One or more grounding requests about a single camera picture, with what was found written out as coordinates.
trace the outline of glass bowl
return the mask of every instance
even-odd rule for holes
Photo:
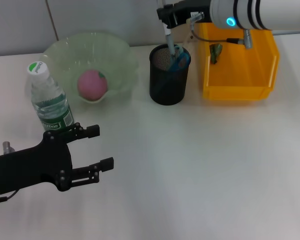
[[[66,37],[52,44],[39,60],[47,64],[70,103],[99,103],[119,92],[130,90],[138,78],[138,61],[130,46],[119,37],[105,32]],[[107,92],[96,101],[81,97],[77,89],[79,77],[87,70],[97,70],[107,80]]]

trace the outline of blue light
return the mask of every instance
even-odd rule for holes
[[[233,17],[228,17],[226,20],[226,24],[228,24],[231,27],[234,27],[236,25],[236,20]]]

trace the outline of black mesh pencil cup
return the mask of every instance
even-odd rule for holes
[[[150,96],[156,103],[169,106],[184,98],[191,57],[185,48],[183,53],[188,55],[188,61],[180,61],[177,68],[171,67],[167,44],[157,46],[150,53]]]

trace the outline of yellow plastic tray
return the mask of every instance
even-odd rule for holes
[[[200,37],[209,40],[243,38],[241,29],[219,29],[212,23],[199,24]],[[216,64],[210,63],[210,45],[199,41],[199,71],[203,97],[209,100],[265,99],[274,89],[280,54],[271,31],[251,30],[252,49],[221,42],[223,49]]]

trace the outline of plastic bottle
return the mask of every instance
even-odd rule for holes
[[[51,77],[42,61],[31,63],[27,72],[31,79],[31,102],[44,130],[58,130],[74,123],[64,90]]]

